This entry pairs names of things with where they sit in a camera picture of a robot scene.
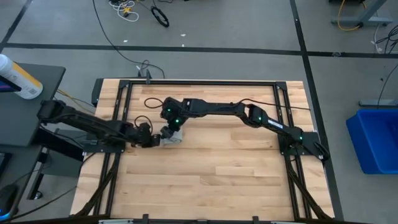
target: white bottle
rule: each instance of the white bottle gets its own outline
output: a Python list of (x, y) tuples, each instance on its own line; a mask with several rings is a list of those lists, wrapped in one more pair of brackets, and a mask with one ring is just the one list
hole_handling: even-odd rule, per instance
[(37, 79), (3, 54), (0, 54), (0, 75), (21, 88), (15, 94), (23, 99), (34, 99), (43, 91), (43, 85)]

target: black metal frame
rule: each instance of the black metal frame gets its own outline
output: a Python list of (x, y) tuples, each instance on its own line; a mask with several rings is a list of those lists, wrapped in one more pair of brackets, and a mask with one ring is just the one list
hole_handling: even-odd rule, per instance
[[(122, 97), (122, 92), (125, 87), (127, 87), (127, 95), (126, 95), (126, 101), (124, 104), (124, 109), (123, 109), (123, 116), (122, 120), (126, 121), (127, 120), (127, 114), (129, 110), (129, 104), (130, 104), (130, 99), (131, 99), (131, 93), (132, 93), (132, 87), (134, 85), (145, 85), (147, 84), (145, 80), (120, 80), (119, 81), (119, 88), (118, 88), (118, 94), (116, 97), (115, 101), (115, 107), (113, 111), (113, 119), (117, 119), (118, 113), (119, 113), (119, 107), (120, 107), (120, 101)], [(293, 116), (292, 116), (292, 111), (290, 109), (290, 101), (289, 101), (289, 95), (287, 93), (287, 85), (286, 82), (253, 82), (253, 81), (201, 81), (201, 80), (151, 80), (150, 84), (156, 84), (156, 85), (235, 85), (235, 86), (269, 86), (272, 87), (274, 91), (274, 98), (275, 98), (275, 104), (277, 106), (277, 115), (278, 115), (278, 121), (280, 123), (284, 122), (283, 115), (282, 115), (282, 107), (280, 106), (280, 98), (279, 98), (279, 93), (282, 92), (284, 96), (284, 103), (285, 103), (285, 108), (286, 108), (286, 113), (287, 113), (287, 121), (289, 126), (294, 125), (293, 121)], [(289, 163), (292, 161), (290, 160), (289, 155), (283, 155), (285, 159), (285, 164), (286, 164), (286, 172), (288, 172), (289, 168)], [(103, 162), (103, 167), (101, 170), (101, 178), (99, 184), (102, 183), (104, 180), (104, 177), (107, 173), (108, 170), (108, 164), (109, 164), (109, 153), (105, 154), (104, 162)], [(121, 157), (121, 153), (116, 153), (115, 159), (117, 159), (116, 165), (119, 166), (119, 160)], [(297, 173), (298, 177), (302, 183), (302, 185), (305, 187), (305, 179), (304, 179), (304, 173), (303, 173), (303, 168), (302, 168), (302, 163), (300, 159), (300, 154), (295, 155), (295, 162), (296, 162), (296, 167), (297, 167)], [(113, 196), (114, 196), (114, 191), (116, 187), (116, 178), (117, 178), (117, 172), (115, 173), (115, 176), (113, 177), (110, 188), (109, 188), (109, 194), (108, 194), (108, 200), (106, 203), (106, 215), (111, 214), (111, 209), (112, 209), (112, 203), (113, 203)], [(294, 220), (300, 219), (300, 212), (299, 212), (299, 206), (297, 203), (297, 195), (295, 191), (295, 184), (293, 180), (287, 175), (288, 178), (288, 183), (289, 183), (289, 191), (290, 191), (290, 198), (292, 202), (292, 210), (293, 210), (293, 216)], [(304, 204), (304, 211), (305, 211), (305, 218), (312, 218), (311, 216), (311, 209), (307, 201), (303, 197), (303, 204)], [(97, 201), (94, 209), (94, 215), (98, 215), (100, 211), (100, 206), (101, 206), (101, 198)], [(228, 223), (253, 223), (253, 221), (226, 221)]]

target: black table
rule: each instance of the black table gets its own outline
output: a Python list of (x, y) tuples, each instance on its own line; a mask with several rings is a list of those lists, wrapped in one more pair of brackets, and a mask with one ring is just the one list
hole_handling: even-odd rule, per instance
[[(43, 146), (54, 146), (57, 138), (41, 129), (39, 129), (39, 120), (36, 117), (40, 109), (42, 100), (52, 100), (58, 86), (62, 80), (65, 68), (46, 66), (19, 64), (24, 70), (38, 79), (44, 86), (43, 92), (33, 100), (25, 100), (17, 96), (15, 93), (0, 93), (0, 152), (12, 154), (9, 163), (3, 174), (0, 176), (0, 188), (5, 185), (12, 184), (19, 179), (16, 184), (18, 192), (14, 204), (11, 208), (9, 216), (13, 216), (17, 212), (17, 206), (21, 201), (32, 171), (35, 169), (38, 161), (43, 163), (42, 153)], [(50, 142), (41, 142), (43, 138)], [(55, 149), (64, 154), (65, 149)], [(82, 160), (81, 155), (74, 159)]]

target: yellow cable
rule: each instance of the yellow cable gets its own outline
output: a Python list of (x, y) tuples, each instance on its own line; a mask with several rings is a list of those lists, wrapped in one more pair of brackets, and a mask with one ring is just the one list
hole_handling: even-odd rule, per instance
[(61, 95), (66, 96), (67, 98), (69, 98), (70, 100), (72, 100), (74, 103), (76, 103), (76, 105), (78, 105), (81, 109), (89, 112), (89, 113), (93, 113), (92, 111), (84, 108), (81, 104), (79, 104), (79, 102), (77, 102), (75, 99), (73, 99), (73, 97), (71, 95), (69, 95), (67, 92), (63, 91), (63, 90), (57, 90), (57, 92), (59, 92)]
[(356, 27), (354, 27), (354, 28), (347, 29), (347, 28), (344, 28), (344, 27), (342, 27), (342, 26), (340, 25), (340, 14), (341, 14), (341, 10), (343, 9), (343, 6), (344, 6), (345, 1), (346, 1), (346, 0), (343, 0), (343, 1), (341, 2), (340, 9), (338, 10), (337, 25), (338, 25), (338, 27), (339, 27), (341, 30), (343, 30), (343, 31), (354, 31), (354, 30), (357, 30), (357, 29), (360, 28), (360, 26), (356, 26)]

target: metal stand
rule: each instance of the metal stand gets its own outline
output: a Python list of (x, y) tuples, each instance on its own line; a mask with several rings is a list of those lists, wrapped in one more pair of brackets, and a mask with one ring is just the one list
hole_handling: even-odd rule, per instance
[[(374, 16), (379, 8), (387, 0), (374, 0), (362, 14), (356, 16), (343, 16), (340, 17), (340, 24), (342, 26), (377, 26), (377, 25), (388, 25), (393, 22), (392, 19), (386, 17)], [(331, 20), (332, 24), (337, 24), (337, 17)]]
[[(377, 106), (377, 100), (360, 100), (360, 106)], [(398, 108), (398, 100), (380, 100), (379, 106)]]

